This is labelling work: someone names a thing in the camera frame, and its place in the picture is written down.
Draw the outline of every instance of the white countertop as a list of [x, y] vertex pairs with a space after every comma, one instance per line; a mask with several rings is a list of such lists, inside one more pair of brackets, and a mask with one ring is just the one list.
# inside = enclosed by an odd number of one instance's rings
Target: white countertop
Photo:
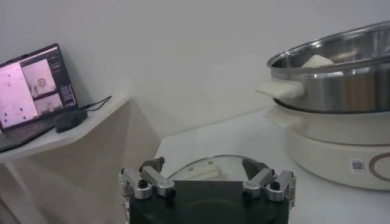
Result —
[[278, 173], [285, 169], [296, 174], [292, 224], [390, 223], [390, 192], [343, 186], [306, 172], [287, 157], [283, 130], [266, 120], [263, 113], [258, 111], [163, 139], [156, 153], [156, 157], [164, 156], [166, 160], [161, 174], [167, 177], [204, 157], [247, 156]]
[[113, 96], [100, 110], [88, 112], [88, 117], [79, 126], [63, 133], [56, 133], [53, 129], [26, 145], [0, 153], [0, 163], [76, 142], [129, 100], [130, 96]]

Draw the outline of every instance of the laptop screen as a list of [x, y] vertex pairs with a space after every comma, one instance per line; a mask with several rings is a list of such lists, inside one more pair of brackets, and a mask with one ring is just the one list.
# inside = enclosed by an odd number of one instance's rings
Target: laptop screen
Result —
[[2, 128], [76, 106], [58, 45], [0, 67]]

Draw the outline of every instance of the white pot handle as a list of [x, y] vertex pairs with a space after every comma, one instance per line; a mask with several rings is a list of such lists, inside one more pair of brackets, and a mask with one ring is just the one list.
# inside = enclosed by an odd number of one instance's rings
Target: white pot handle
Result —
[[288, 114], [279, 109], [278, 106], [269, 110], [264, 117], [284, 129], [302, 130], [306, 126], [305, 118]]
[[270, 79], [258, 85], [255, 90], [275, 99], [295, 98], [305, 92], [300, 82], [282, 79]]

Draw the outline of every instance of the sticker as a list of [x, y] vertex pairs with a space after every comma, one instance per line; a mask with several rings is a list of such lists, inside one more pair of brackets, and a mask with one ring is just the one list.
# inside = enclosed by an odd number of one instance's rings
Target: sticker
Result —
[[365, 173], [366, 172], [366, 165], [364, 164], [364, 161], [362, 159], [352, 159], [350, 166], [351, 166], [352, 173]]

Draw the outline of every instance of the black mouse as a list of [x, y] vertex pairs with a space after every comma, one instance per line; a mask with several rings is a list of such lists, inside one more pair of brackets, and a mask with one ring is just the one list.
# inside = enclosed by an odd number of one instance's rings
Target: black mouse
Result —
[[54, 127], [57, 133], [61, 133], [80, 125], [88, 113], [84, 110], [64, 112], [54, 118]]

